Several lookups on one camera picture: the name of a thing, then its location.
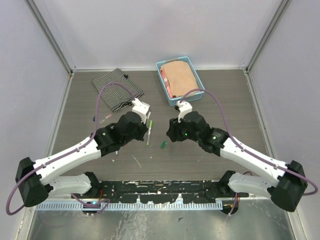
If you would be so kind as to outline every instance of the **beige cloth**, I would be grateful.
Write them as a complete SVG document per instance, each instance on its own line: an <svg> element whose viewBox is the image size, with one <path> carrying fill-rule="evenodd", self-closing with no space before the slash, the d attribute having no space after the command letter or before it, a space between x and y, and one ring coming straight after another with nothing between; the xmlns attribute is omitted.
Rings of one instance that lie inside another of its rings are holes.
<svg viewBox="0 0 320 240"><path fill-rule="evenodd" d="M192 89L198 89L197 80L187 62L172 61L161 66L170 84L173 96L182 97Z"/></svg>

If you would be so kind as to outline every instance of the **white wall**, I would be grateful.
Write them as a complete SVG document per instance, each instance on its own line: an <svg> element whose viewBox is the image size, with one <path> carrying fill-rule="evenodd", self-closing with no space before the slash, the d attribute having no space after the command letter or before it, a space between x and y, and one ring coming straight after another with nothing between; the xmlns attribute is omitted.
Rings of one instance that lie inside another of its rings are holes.
<svg viewBox="0 0 320 240"><path fill-rule="evenodd" d="M303 165L320 186L320 1L292 1L251 74L276 156ZM305 196L299 215L318 240L320 193Z"/></svg>
<svg viewBox="0 0 320 240"><path fill-rule="evenodd" d="M22 215L7 216L18 163L43 158L68 74L23 0L0 1L0 232L17 234ZM21 206L16 194L11 210Z"/></svg>
<svg viewBox="0 0 320 240"><path fill-rule="evenodd" d="M246 67L281 0L35 2L78 69L106 69L184 55L196 67Z"/></svg>

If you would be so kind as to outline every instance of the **debris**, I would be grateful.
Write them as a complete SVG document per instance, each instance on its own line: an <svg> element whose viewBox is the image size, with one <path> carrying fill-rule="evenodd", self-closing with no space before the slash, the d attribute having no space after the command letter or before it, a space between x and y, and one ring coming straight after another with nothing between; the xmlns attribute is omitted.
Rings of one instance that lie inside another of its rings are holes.
<svg viewBox="0 0 320 240"><path fill-rule="evenodd" d="M162 144L161 144L161 148L163 149L165 147L165 145L167 144L166 141L164 141Z"/></svg>
<svg viewBox="0 0 320 240"><path fill-rule="evenodd" d="M104 119L102 119L100 121L100 124L102 124L106 119L110 118L112 116L112 114L109 114L108 116L105 116Z"/></svg>
<svg viewBox="0 0 320 240"><path fill-rule="evenodd" d="M138 162L138 160L133 156L133 155L131 155L133 158L134 158L134 160L136 160L136 162L139 164L139 167L141 168L141 165L140 165L140 163Z"/></svg>

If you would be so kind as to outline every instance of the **black mounting plate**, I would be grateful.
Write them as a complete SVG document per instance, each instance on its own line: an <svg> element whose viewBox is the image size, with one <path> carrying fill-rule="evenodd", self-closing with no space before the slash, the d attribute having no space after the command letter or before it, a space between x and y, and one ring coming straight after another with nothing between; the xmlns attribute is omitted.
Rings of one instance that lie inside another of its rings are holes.
<svg viewBox="0 0 320 240"><path fill-rule="evenodd" d="M174 203L181 194L184 204L215 203L216 198L233 198L235 192L222 192L221 184L212 180L166 180L166 181L102 181L100 183L102 198L110 199L111 203L136 203L154 204ZM246 198L248 193L239 193ZM81 199L99 199L101 193L95 197L76 194Z"/></svg>

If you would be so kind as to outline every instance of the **metal floor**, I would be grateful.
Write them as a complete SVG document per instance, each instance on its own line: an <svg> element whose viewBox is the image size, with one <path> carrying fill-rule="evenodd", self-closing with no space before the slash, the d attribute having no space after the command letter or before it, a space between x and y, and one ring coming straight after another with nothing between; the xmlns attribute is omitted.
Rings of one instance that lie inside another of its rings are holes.
<svg viewBox="0 0 320 240"><path fill-rule="evenodd" d="M27 240L292 240L288 215L269 200L240 201L231 217L219 210L80 211L34 214Z"/></svg>
<svg viewBox="0 0 320 240"><path fill-rule="evenodd" d="M77 144L93 132L98 93L92 80L105 72L76 72L59 126L53 153ZM82 164L65 175L94 172L99 180L218 180L226 170L245 172L241 165L204 152L195 142L171 143L166 136L169 119L178 116L170 107L155 71L127 72L145 94L141 101L151 105L150 145L132 141L116 156ZM234 136L266 153L247 80L242 70L198 71L206 89L224 107ZM214 100L204 95L192 102L212 127L224 129ZM124 108L99 126L118 121ZM99 115L111 111L101 101ZM36 210L28 240L291 240L295 239L288 214L268 200L242 199L239 210L227 217L219 210L105 211L94 218L69 210Z"/></svg>

